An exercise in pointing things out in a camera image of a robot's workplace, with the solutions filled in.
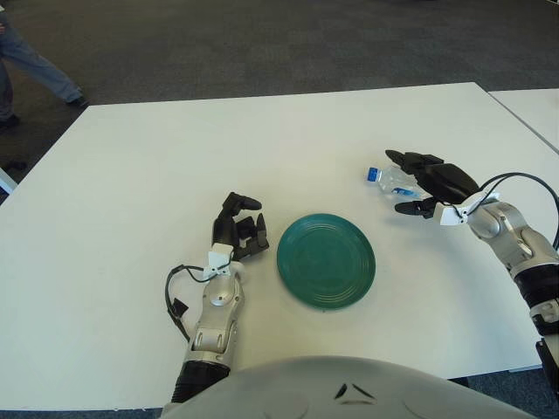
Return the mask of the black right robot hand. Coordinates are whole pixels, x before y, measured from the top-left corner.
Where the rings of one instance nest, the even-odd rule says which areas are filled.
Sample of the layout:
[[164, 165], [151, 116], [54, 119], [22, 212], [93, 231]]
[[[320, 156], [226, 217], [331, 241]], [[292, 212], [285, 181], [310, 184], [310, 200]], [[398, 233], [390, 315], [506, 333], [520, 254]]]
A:
[[401, 153], [387, 149], [385, 154], [407, 175], [411, 175], [428, 197], [398, 203], [394, 210], [407, 216], [433, 218], [437, 203], [461, 204], [480, 191], [479, 185], [461, 168], [434, 155]]

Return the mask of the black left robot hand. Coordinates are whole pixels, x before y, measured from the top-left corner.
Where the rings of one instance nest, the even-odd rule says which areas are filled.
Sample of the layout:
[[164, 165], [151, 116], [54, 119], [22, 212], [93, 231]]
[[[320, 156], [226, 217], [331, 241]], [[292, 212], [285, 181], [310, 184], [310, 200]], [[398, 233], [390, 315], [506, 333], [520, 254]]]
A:
[[247, 216], [239, 221], [235, 217], [242, 210], [261, 210], [262, 204], [248, 196], [231, 192], [222, 205], [222, 209], [214, 221], [212, 243], [225, 244], [232, 247], [234, 261], [252, 257], [269, 248], [266, 222], [262, 213], [256, 219]]

